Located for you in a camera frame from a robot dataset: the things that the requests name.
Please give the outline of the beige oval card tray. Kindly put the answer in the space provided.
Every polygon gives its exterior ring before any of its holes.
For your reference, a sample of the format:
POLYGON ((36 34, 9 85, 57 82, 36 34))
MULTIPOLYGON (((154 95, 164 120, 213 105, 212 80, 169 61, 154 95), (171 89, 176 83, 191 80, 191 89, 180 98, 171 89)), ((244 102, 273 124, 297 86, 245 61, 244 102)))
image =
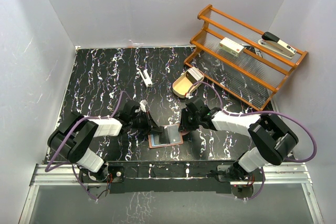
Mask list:
POLYGON ((173 93, 178 96, 179 98, 185 98, 185 94, 190 91, 191 93, 194 92, 199 86, 198 83, 195 86, 192 86, 190 81, 186 78, 186 72, 184 72, 172 85, 173 93))

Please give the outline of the stack of credit cards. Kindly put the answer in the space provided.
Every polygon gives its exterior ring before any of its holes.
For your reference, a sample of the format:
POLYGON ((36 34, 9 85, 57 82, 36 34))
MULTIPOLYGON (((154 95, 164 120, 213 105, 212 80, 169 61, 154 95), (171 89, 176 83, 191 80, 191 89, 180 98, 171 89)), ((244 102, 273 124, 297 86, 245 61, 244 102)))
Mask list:
POLYGON ((191 84, 204 80, 204 74, 196 67, 191 67, 186 71, 186 78, 191 84))

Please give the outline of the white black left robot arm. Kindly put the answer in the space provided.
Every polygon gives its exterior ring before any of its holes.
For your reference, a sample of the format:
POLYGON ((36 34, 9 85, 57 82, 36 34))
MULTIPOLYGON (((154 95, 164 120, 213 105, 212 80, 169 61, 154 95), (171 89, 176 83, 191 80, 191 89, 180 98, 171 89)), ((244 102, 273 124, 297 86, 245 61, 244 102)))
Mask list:
POLYGON ((144 135, 160 134, 163 127, 158 126, 144 101, 129 100, 121 110, 110 116, 84 116, 72 111, 54 130, 48 139, 48 146, 71 164, 77 164, 90 171, 96 181, 108 177, 104 160, 94 153, 90 144, 95 137, 118 136, 129 129, 136 129, 144 135))

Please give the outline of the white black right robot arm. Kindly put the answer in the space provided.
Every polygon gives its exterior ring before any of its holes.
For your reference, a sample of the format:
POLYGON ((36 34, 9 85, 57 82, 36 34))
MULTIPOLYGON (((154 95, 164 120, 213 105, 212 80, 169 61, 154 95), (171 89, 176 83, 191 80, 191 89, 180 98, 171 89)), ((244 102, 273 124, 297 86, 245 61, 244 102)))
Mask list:
POLYGON ((199 127, 248 136, 255 145, 229 168, 211 170, 208 175, 216 179, 247 180, 259 167, 280 165, 299 142, 295 133, 275 114, 242 115, 220 108, 209 109, 200 98, 192 97, 182 109, 178 130, 190 132, 199 127))

